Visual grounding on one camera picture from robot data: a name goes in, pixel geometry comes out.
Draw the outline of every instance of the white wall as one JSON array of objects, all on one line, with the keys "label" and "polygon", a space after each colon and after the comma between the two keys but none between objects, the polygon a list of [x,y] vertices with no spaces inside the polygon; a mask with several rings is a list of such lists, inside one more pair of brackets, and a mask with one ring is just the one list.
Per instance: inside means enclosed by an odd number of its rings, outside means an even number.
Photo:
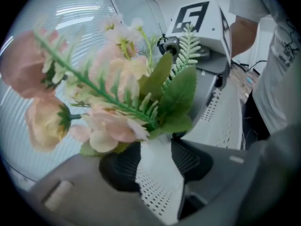
[{"label": "white wall", "polygon": [[[174,17],[175,12],[180,6],[200,2],[200,1],[202,0],[159,0],[163,17],[165,19],[167,27],[170,25],[171,19]],[[234,23],[236,16],[234,14],[229,13],[230,0],[216,0],[216,1],[219,3],[220,7],[222,8],[229,25]],[[234,60],[237,61],[238,63],[244,63],[250,65],[252,49],[253,48],[250,48],[246,52],[236,56]]]}]

